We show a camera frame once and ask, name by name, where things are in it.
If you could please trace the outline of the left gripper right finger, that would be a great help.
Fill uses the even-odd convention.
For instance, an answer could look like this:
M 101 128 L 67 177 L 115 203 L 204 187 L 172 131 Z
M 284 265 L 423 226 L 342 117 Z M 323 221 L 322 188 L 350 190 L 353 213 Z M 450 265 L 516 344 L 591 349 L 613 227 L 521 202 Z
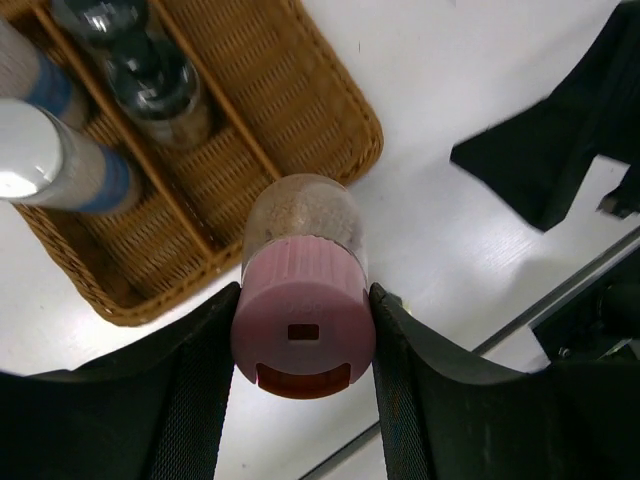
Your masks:
M 493 363 L 369 293 L 373 371 L 391 479 L 635 479 L 639 366 Z

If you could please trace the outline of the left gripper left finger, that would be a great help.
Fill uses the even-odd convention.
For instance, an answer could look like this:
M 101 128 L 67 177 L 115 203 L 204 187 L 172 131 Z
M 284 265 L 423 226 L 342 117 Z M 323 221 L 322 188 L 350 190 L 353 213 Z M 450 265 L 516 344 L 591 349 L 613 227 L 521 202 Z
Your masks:
M 4 479 L 211 479 L 234 370 L 233 282 L 76 370 L 1 375 Z

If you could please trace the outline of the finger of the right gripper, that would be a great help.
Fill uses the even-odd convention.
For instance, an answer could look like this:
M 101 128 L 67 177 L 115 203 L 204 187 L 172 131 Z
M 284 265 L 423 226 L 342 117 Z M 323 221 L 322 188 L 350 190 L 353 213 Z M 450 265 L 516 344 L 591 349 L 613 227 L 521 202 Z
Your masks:
M 591 47 L 548 97 L 455 145 L 450 160 L 526 223 L 561 223 L 598 155 L 627 165 L 598 207 L 639 210 L 639 4 L 619 3 Z

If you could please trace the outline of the pink-lid spice bottle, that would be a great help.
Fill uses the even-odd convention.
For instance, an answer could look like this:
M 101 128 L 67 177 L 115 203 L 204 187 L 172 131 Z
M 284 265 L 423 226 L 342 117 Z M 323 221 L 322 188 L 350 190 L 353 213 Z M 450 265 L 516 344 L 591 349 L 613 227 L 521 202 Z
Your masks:
M 243 375 L 290 399 L 318 399 L 368 369 L 376 332 L 364 227 L 352 195 L 316 174 L 286 176 L 244 230 L 231 350 Z

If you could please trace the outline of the silver-lid bottle blue label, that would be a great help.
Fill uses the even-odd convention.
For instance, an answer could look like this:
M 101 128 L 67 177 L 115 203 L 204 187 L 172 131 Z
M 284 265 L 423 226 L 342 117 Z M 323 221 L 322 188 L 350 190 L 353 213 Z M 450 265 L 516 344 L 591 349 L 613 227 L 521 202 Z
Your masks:
M 82 129 L 89 119 L 89 101 L 83 89 L 4 18 L 1 97 L 45 109 L 74 129 Z
M 108 214 L 143 196 L 132 164 L 49 112 L 1 100 L 1 199 L 12 204 Z

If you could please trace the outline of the black-lid bottle brown contents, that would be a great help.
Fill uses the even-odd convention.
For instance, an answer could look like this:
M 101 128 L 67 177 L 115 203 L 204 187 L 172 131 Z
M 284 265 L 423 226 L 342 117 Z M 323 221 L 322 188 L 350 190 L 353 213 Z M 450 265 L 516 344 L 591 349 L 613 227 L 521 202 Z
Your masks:
M 206 89 L 173 41 L 144 32 L 127 34 L 113 44 L 106 74 L 119 106 L 158 144 L 192 149 L 212 133 Z

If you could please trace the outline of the black grinder bottle light contents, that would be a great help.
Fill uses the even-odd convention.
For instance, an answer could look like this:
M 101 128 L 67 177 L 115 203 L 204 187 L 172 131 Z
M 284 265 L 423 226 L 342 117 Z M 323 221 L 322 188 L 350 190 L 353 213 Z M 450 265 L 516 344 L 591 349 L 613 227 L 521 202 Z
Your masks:
M 147 1 L 53 0 L 56 22 L 77 39 L 106 48 L 131 32 L 144 31 L 151 16 Z

